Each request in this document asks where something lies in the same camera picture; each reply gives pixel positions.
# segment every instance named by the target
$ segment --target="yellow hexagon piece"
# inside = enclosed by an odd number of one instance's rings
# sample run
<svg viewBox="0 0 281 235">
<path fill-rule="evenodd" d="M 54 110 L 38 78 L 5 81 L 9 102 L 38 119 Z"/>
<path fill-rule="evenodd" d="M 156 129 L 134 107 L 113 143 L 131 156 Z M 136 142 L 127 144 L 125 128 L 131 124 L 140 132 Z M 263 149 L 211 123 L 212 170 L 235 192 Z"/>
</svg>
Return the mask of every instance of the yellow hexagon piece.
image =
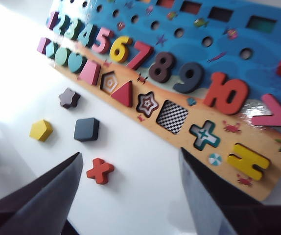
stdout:
<svg viewBox="0 0 281 235">
<path fill-rule="evenodd" d="M 46 120 L 40 120 L 32 125 L 29 136 L 37 139 L 38 141 L 45 142 L 52 131 L 53 129 L 50 122 Z"/>
</svg>

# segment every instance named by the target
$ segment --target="number 7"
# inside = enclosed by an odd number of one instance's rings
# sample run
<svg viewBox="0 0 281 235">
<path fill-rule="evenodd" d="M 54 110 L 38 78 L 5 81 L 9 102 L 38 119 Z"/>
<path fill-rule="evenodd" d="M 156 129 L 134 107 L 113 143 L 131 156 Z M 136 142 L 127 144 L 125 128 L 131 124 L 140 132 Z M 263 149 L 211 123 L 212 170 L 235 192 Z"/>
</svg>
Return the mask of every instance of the number 7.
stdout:
<svg viewBox="0 0 281 235">
<path fill-rule="evenodd" d="M 140 41 L 135 42 L 134 48 L 140 52 L 128 63 L 127 67 L 137 70 L 142 63 L 154 52 L 154 48 Z"/>
</svg>

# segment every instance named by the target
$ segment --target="red cross piece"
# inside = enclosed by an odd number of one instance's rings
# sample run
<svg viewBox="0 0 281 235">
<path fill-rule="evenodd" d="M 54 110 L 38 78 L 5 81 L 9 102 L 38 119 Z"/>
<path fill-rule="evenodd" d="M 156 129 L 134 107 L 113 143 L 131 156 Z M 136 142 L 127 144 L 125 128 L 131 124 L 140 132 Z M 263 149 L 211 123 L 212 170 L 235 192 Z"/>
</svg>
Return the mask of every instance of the red cross piece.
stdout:
<svg viewBox="0 0 281 235">
<path fill-rule="evenodd" d="M 108 183 L 108 173 L 115 170 L 112 164 L 106 163 L 100 158 L 93 160 L 93 168 L 86 172 L 87 178 L 95 179 L 97 184 Z"/>
</svg>

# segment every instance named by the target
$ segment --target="yellow number 6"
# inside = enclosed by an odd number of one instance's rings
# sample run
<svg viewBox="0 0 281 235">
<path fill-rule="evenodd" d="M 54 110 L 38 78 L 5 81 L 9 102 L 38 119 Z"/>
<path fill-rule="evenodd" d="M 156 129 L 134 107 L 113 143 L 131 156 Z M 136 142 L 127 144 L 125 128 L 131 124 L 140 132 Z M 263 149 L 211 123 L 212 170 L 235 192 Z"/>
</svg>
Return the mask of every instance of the yellow number 6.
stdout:
<svg viewBox="0 0 281 235">
<path fill-rule="evenodd" d="M 129 49 L 124 45 L 131 45 L 132 38 L 127 36 L 118 37 L 110 49 L 110 58 L 116 62 L 123 63 L 129 56 Z"/>
</svg>

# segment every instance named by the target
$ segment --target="dark flower-shaped piece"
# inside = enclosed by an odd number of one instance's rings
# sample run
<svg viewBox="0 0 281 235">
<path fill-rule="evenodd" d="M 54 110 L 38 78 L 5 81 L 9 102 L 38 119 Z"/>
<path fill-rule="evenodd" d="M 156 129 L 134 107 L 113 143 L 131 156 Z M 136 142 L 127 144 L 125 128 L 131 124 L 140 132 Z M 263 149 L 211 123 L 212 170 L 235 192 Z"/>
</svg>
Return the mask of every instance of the dark flower-shaped piece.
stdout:
<svg viewBox="0 0 281 235">
<path fill-rule="evenodd" d="M 59 95 L 60 105 L 66 109 L 77 106 L 78 99 L 81 97 L 78 93 L 72 91 L 70 88 Z"/>
</svg>

